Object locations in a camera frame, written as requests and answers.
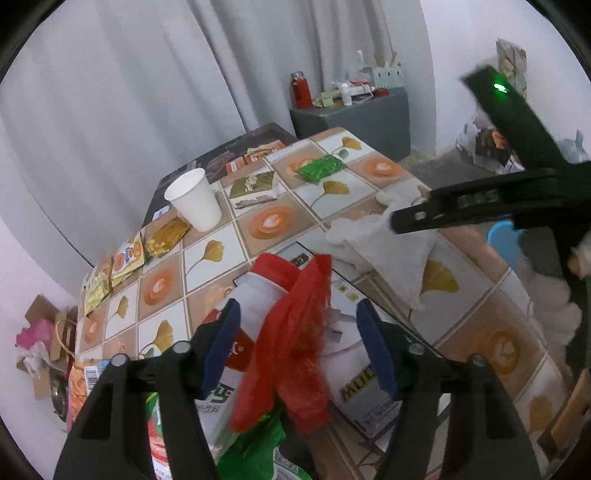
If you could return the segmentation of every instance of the green light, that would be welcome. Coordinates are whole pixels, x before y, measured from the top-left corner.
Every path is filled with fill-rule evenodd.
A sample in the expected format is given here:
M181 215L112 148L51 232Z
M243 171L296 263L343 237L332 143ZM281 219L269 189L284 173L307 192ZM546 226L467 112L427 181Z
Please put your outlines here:
M507 89L507 87L505 87L504 85L501 85L500 83L494 84L493 87L496 88L497 90L499 90L499 92L509 93L509 90Z

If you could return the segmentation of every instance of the white paper cup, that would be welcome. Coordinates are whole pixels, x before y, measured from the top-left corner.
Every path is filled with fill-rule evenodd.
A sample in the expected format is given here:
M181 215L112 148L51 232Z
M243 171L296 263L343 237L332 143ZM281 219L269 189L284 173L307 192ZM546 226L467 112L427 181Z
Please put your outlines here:
M168 186L164 198L200 232L211 230L222 219L222 210L202 168L182 174Z

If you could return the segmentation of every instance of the green snack packet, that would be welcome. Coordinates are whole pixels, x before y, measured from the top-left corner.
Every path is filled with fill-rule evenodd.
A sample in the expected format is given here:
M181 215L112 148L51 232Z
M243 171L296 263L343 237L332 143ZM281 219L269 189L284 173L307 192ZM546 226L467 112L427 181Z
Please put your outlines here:
M296 170L302 177L311 183L318 183L323 178L343 170L345 164L332 155L318 158Z
M222 480L311 480L310 475L279 452L285 432L278 414L265 415L222 455L217 472Z

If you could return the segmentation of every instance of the gray curtain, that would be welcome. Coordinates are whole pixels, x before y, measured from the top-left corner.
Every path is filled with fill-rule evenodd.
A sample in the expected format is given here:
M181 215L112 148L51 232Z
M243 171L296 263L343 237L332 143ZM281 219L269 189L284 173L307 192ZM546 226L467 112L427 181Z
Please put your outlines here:
M141 226L160 178L269 122L289 75L313 94L362 49L388 55L379 0L69 0L0 86L22 180L91 264Z

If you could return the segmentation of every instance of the red cloth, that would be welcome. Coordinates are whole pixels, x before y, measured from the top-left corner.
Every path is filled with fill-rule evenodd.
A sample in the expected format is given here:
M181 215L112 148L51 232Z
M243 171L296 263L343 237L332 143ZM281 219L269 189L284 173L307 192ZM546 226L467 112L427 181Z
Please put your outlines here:
M300 433L328 421L329 392L319 367L331 257L315 255L267 314L242 377L230 427L245 432L274 406L275 393Z

